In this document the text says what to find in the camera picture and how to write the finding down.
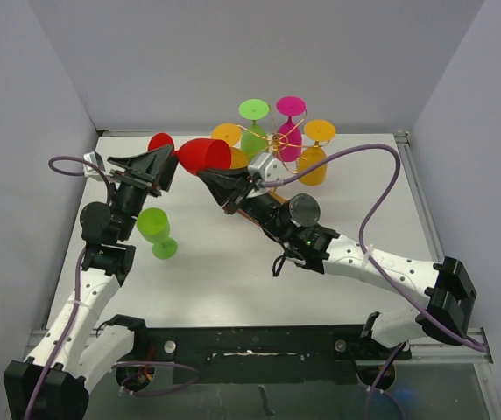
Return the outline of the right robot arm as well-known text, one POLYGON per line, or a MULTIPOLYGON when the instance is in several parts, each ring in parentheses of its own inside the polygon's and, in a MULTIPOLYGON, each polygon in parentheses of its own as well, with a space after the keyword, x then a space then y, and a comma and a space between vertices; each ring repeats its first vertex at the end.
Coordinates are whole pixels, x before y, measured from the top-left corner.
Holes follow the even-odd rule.
POLYGON ((360 336, 363 352, 381 357, 404 342, 430 337, 478 352, 484 346, 468 335, 476 290, 463 263, 414 260, 369 248, 320 224, 320 207, 308 194, 280 202, 258 186, 257 174, 246 169, 199 171, 226 214, 240 213, 261 228, 282 249, 272 267, 279 274, 284 260, 321 275, 343 276, 395 292, 408 305, 397 311, 369 315, 360 336))

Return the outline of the pink wine glass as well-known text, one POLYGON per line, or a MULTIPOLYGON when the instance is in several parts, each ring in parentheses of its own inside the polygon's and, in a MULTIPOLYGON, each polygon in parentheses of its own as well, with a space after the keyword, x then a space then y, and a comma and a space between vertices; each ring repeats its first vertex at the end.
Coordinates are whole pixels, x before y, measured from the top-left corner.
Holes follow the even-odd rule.
POLYGON ((286 117, 277 131, 279 135, 279 159, 286 163, 294 162, 301 152, 302 136, 294 117, 301 116, 307 110, 306 103, 297 96, 284 96, 276 103, 277 111, 286 117))

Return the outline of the orange wine glass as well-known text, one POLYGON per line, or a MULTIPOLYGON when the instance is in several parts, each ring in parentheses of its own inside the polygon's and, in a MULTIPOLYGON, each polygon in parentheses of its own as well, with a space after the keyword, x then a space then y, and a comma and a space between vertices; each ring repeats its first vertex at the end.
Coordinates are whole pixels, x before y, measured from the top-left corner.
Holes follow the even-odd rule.
POLYGON ((242 138, 242 131, 239 126, 230 122, 219 124, 212 130, 211 137, 223 140, 229 146, 231 169, 243 168, 249 164, 249 159, 245 153, 236 147, 242 138))
MULTIPOLYGON (((335 137, 335 126, 327 120, 311 120, 305 124, 304 134, 313 144, 301 152, 297 161, 298 173, 318 164, 327 156, 324 147, 335 137)), ((326 178, 327 169, 326 164, 320 166, 302 176, 299 182, 305 186, 320 185, 326 178)))

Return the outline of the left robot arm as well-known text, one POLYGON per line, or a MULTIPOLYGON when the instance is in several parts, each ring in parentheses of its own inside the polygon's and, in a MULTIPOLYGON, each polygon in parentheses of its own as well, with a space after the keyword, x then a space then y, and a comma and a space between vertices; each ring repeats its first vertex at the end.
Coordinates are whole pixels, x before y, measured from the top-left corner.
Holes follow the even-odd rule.
POLYGON ((102 181, 106 199, 80 213, 84 246, 74 286, 42 340, 4 372, 13 419, 81 419, 97 383, 123 357, 136 360, 149 348, 145 322, 119 318, 91 340, 95 324, 131 271, 136 249, 127 244, 149 196, 168 191, 178 158, 170 144, 131 157, 110 157, 114 170, 92 151, 78 157, 79 176, 102 181))

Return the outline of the red wine glass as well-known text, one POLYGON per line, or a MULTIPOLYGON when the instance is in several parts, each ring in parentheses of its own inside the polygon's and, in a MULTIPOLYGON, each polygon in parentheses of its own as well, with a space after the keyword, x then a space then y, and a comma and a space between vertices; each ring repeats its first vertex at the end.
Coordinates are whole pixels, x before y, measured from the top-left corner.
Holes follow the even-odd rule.
POLYGON ((173 155, 178 158, 182 167, 193 175, 207 169, 225 170, 231 166, 230 146, 221 139, 198 137, 177 148, 170 135, 158 133, 147 144, 147 150, 153 151, 165 145, 173 147, 173 155))

